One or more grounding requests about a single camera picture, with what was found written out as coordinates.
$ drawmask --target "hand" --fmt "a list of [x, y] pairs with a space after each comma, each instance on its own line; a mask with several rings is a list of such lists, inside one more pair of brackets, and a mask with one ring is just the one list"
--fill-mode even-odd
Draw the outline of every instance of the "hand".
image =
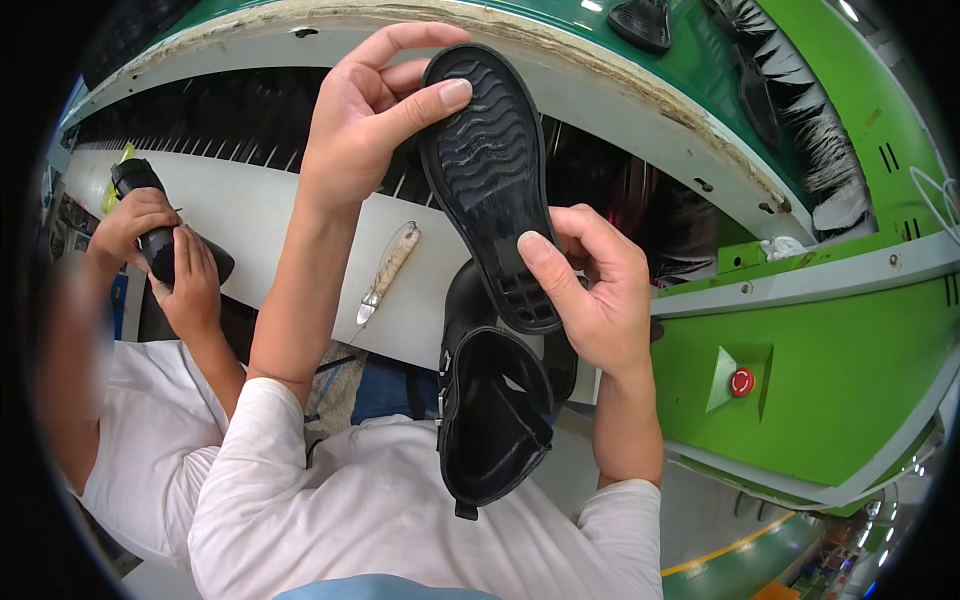
[[[129, 262], [147, 271], [147, 260], [136, 246], [136, 238], [153, 228], [175, 227], [182, 223], [180, 216], [167, 202], [166, 195], [155, 187], [139, 187], [100, 222], [87, 252], [100, 259], [104, 255], [120, 263]], [[116, 269], [110, 274], [116, 275]]]
[[187, 346], [222, 336], [220, 281], [213, 253], [191, 228], [174, 229], [174, 289], [148, 273], [156, 302]]
[[298, 204], [359, 204], [383, 181], [405, 139], [465, 107], [467, 80], [421, 89], [429, 59], [384, 65], [399, 50], [469, 41], [443, 23], [389, 25], [344, 57], [324, 78], [300, 167]]
[[[534, 231], [520, 236], [517, 250], [557, 308], [573, 349], [626, 380], [650, 363], [646, 255], [586, 204], [551, 206], [550, 219], [566, 257]], [[588, 290], [574, 269], [585, 272]]]

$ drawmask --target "red button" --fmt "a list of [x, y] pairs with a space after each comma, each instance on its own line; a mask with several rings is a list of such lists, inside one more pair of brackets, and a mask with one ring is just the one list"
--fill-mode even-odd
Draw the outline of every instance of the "red button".
[[753, 390], [755, 383], [754, 374], [749, 369], [737, 369], [730, 380], [730, 387], [734, 396], [744, 397]]

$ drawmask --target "knife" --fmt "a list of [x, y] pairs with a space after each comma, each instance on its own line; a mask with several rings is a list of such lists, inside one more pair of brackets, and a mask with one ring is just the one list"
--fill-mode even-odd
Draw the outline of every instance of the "knife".
[[373, 285], [370, 290], [367, 291], [367, 295], [360, 300], [360, 310], [357, 311], [358, 325], [366, 324], [373, 312], [379, 307], [380, 302], [383, 301], [383, 297], [387, 294], [387, 290], [390, 289], [390, 284], [394, 282], [394, 278], [396, 274], [399, 273], [400, 267], [403, 266], [403, 263], [407, 260], [407, 256], [410, 255], [410, 252], [413, 251], [417, 242], [419, 242], [420, 228], [417, 227], [416, 221], [410, 221], [400, 228], [400, 231], [394, 235], [394, 239], [396, 239], [398, 235], [399, 239], [390, 250], [386, 262], [381, 264], [379, 270], [376, 272], [376, 279], [373, 281]]

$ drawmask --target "person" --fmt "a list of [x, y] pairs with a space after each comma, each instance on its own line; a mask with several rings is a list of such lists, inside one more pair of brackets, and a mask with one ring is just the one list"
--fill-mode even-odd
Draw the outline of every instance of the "person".
[[[190, 529], [205, 598], [662, 597], [663, 444], [646, 263], [587, 206], [550, 210], [565, 256], [534, 232], [517, 243], [572, 346], [604, 372], [593, 436], [598, 492], [576, 523], [530, 480], [482, 507], [477, 521], [456, 517], [432, 421], [365, 420], [318, 444], [306, 467], [304, 403], [330, 340], [360, 204], [400, 142], [472, 93], [463, 80], [418, 89], [426, 59], [385, 65], [400, 50], [468, 40], [440, 23], [391, 25], [321, 86], [247, 382]], [[573, 269], [586, 271], [590, 289]]]
[[[98, 347], [118, 270], [124, 262], [147, 269], [134, 240], [174, 226], [174, 289], [148, 277], [180, 339]], [[59, 261], [50, 283], [37, 417], [53, 457], [120, 545], [144, 561], [188, 569], [200, 488], [246, 378], [220, 328], [210, 250], [160, 190], [136, 189], [95, 229], [86, 254]]]

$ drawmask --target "white shirt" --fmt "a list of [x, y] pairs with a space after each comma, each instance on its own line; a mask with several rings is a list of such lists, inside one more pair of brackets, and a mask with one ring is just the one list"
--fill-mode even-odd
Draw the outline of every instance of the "white shirt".
[[200, 494], [190, 560], [208, 599], [263, 600], [321, 579], [386, 573], [516, 598], [662, 598], [660, 492], [606, 487], [570, 522], [529, 479], [453, 514], [432, 422], [366, 420], [306, 468], [293, 394], [253, 379]]
[[135, 556], [189, 568], [187, 533], [226, 430], [183, 342], [115, 342], [97, 459], [79, 499]]

